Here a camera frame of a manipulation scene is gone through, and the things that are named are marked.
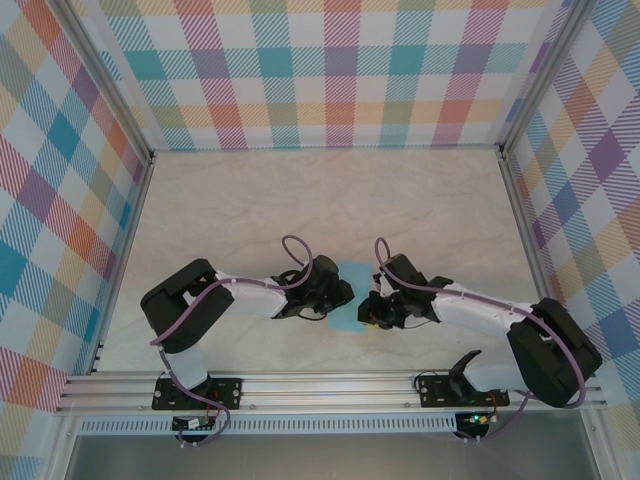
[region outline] blue cloth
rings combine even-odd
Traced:
[[[364,333],[367,326],[358,322],[358,307],[369,297],[372,267],[368,263],[338,262],[340,278],[351,285],[354,299],[329,314],[329,328]]]

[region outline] perforated metal strip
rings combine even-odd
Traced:
[[[234,414],[226,434],[453,432],[453,413],[246,415]],[[168,416],[87,416],[80,435],[174,435]]]

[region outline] black mounting bracket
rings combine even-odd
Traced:
[[[420,375],[416,379],[416,387],[420,393],[420,406],[433,407],[493,407],[494,400],[488,392],[474,391],[467,398],[462,398],[451,388],[451,376],[448,374]],[[501,390],[492,390],[495,406],[509,405],[509,394]]]
[[[241,378],[207,378],[191,390],[196,395],[218,402],[229,410],[238,410],[242,399]],[[159,378],[151,402],[152,410],[206,410],[207,404],[195,400],[175,386],[170,378]]]

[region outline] colorful plaid pattern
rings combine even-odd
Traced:
[[[522,83],[522,86],[518,91],[516,101],[513,102],[511,110],[509,110],[509,115],[507,115],[507,120],[502,126],[502,130],[500,131],[500,135],[498,136],[497,143],[504,143],[505,138],[509,133],[509,129],[511,128],[511,125],[513,125],[513,121],[520,111],[522,102],[524,102],[524,99],[527,98],[527,95],[529,95],[531,88],[535,84],[536,78],[538,77],[538,72],[540,71],[540,67],[542,66],[544,60],[547,58],[547,54],[551,51],[553,42],[555,42],[558,34],[562,31],[562,28],[564,27],[564,24],[569,17],[569,13],[571,12],[571,8],[574,3],[575,0],[562,1],[562,6],[558,10],[551,28],[544,37],[544,42],[542,42],[542,46],[540,47],[540,50],[536,55],[536,59],[531,64],[531,68],[529,68],[529,72],[527,73],[525,81]]]
[[[75,4],[87,30],[121,78],[82,1]],[[492,144],[548,4],[99,3],[173,150]]]
[[[80,373],[143,164],[44,0],[0,0],[0,478]]]
[[[513,163],[553,290],[640,475],[640,3],[600,0]]]

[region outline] white tabletop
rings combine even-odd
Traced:
[[[296,268],[280,246],[287,233],[314,254],[372,264],[384,236],[427,278],[537,298],[492,150],[163,153],[99,369],[160,370],[142,296],[199,257],[254,278]],[[443,324],[358,334],[326,321],[223,315],[201,345],[211,370],[382,370],[449,368],[499,341]]]

